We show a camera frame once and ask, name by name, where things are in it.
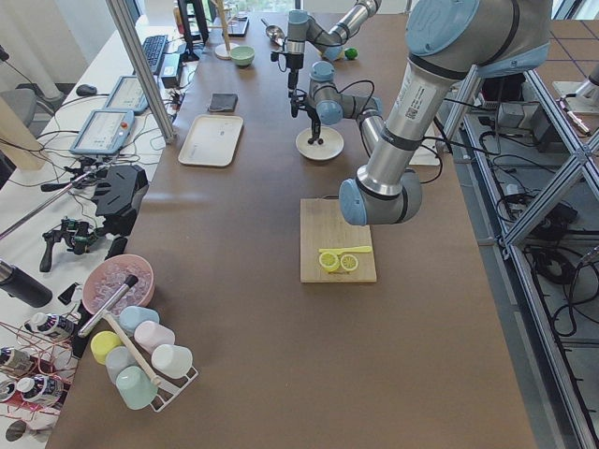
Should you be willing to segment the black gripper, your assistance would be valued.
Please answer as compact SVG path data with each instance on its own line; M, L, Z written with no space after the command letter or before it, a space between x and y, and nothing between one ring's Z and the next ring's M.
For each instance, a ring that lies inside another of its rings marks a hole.
M287 92L289 96L297 96L300 70L303 69L304 64L304 53L286 51L284 56L286 68L289 69Z
M316 111L316 107L308 100L305 100L303 102L303 106L304 109L306 111L306 113L308 114L308 116L310 117L310 119L312 120L311 123L311 137L313 138L314 141L317 141L320 138L320 133L321 133L321 120L319 118L319 115Z

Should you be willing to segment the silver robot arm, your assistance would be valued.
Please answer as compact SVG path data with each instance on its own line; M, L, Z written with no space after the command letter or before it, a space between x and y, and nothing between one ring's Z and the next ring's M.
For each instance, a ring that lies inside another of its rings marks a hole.
M409 163L453 84L536 68L548 57L549 1L420 1L406 24L407 67L387 118L370 107L354 118L371 156L339 190L351 225L411 219L422 190Z
M354 36L360 26L373 17L382 2L375 0L357 1L353 7L328 31L306 10L293 9L287 16L287 34L283 56L289 70L287 90L296 92L299 72L303 69L306 43L312 44L329 61L334 61L343 52L343 45Z

